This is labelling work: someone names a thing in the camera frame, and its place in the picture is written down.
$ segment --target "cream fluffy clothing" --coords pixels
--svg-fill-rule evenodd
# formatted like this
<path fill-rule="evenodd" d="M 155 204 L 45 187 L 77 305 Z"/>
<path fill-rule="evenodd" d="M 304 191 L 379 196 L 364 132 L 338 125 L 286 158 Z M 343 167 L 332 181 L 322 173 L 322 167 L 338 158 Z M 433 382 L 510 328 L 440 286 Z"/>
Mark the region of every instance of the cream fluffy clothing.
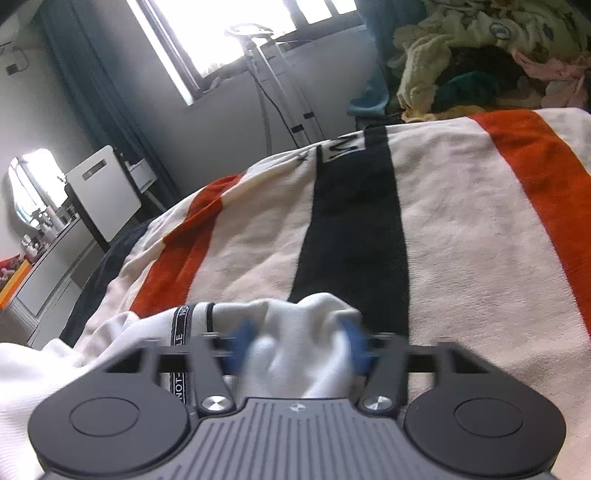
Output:
<path fill-rule="evenodd" d="M 207 303 L 197 304 L 191 335 L 206 331 Z M 139 319 L 119 314 L 97 328 L 75 351 L 58 339 L 42 351 L 0 344 L 0 479 L 34 480 L 41 466 L 27 436 L 28 419 L 44 398 L 142 339 L 169 345 L 175 309 Z M 336 297 L 319 293 L 297 304 L 279 300 L 218 303 L 213 327 L 229 333 L 245 319 L 258 329 L 236 383 L 245 396 L 346 397 L 353 380 L 349 341 L 339 318 L 359 313 Z"/>
<path fill-rule="evenodd" d="M 591 25 L 566 0 L 424 0 L 430 16 L 400 27 L 394 46 L 406 52 L 398 89 L 402 108 L 430 112 L 437 77 L 449 64 L 453 47 L 497 46 L 530 55 L 544 50 L 551 58 L 572 60 L 587 47 Z M 391 64 L 395 70 L 398 63 Z"/>

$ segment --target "pink clothing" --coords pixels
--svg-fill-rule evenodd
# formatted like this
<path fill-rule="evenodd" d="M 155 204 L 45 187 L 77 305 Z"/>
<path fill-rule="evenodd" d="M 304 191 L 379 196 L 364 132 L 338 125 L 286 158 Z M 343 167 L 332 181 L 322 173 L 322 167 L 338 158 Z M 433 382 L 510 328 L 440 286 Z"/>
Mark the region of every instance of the pink clothing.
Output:
<path fill-rule="evenodd" d="M 585 70 L 591 68 L 589 53 L 580 55 L 572 64 L 556 59 L 537 63 L 516 50 L 512 54 L 529 77 L 549 82 L 546 86 L 546 95 L 542 98 L 543 108 L 575 106 L 584 109 L 587 106 L 584 80 Z"/>

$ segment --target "orange stripe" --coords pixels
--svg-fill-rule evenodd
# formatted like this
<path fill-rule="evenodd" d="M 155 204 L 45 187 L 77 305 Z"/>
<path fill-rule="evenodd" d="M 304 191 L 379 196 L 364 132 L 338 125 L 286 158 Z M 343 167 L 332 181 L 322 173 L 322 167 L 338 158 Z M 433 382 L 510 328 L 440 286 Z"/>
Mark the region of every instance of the orange stripe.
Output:
<path fill-rule="evenodd" d="M 191 202 L 183 223 L 164 237 L 164 250 L 150 268 L 131 310 L 140 318 L 183 305 L 201 266 L 218 214 L 222 193 L 241 175 L 232 175 L 207 185 Z"/>
<path fill-rule="evenodd" d="M 529 110 L 472 117 L 492 137 L 544 225 L 591 335 L 591 177 Z"/>

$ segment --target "gray wall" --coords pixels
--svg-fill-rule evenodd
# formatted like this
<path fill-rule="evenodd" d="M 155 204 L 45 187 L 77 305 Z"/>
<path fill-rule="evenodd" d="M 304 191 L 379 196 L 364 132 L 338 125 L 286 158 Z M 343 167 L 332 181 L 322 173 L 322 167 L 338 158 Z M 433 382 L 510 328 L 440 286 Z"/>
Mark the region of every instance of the gray wall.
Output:
<path fill-rule="evenodd" d="M 104 58 L 112 80 L 156 152 L 187 195 L 265 157 L 261 109 L 245 73 L 187 107 L 125 0 L 93 0 L 97 28 L 108 38 Z M 364 27 L 299 47 L 289 57 L 328 138 L 355 129 L 348 101 L 364 87 L 376 65 Z M 273 150 L 293 148 L 271 105 Z"/>
<path fill-rule="evenodd" d="M 10 161 L 17 155 L 46 148 L 66 172 L 92 154 L 48 55 L 48 46 L 37 29 L 30 25 L 16 42 L 31 62 L 27 70 L 9 77 L 7 65 L 17 62 L 22 67 L 26 63 L 9 47 L 0 55 L 0 260 L 20 253 L 23 234 L 9 214 L 4 175 Z"/>

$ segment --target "blanket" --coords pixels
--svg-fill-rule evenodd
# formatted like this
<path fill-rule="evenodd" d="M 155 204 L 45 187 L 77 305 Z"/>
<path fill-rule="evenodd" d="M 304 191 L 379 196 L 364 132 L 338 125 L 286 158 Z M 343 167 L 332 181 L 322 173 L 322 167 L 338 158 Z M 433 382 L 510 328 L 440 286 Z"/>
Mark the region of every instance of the blanket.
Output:
<path fill-rule="evenodd" d="M 58 368 L 57 351 L 69 368 L 76 355 L 83 371 L 129 318 L 141 326 L 184 304 L 299 304 L 327 292 L 359 311 L 368 330 L 416 344 L 452 338 L 548 397 L 567 422 L 553 472 L 583 480 L 591 471 L 590 132 L 591 116 L 578 109 L 499 111 L 372 128 L 262 160 L 152 221 L 73 349 L 52 340 L 23 363 L 15 358 L 24 347 L 3 345 L 0 391 L 15 363 Z M 209 326 L 206 314 L 195 322 L 198 331 Z M 310 365 L 305 354 L 291 358 L 302 371 Z M 8 389 L 23 395 L 19 421 L 57 388 L 33 399 L 27 388 Z M 0 425 L 14 425 L 7 398 L 0 394 Z"/>

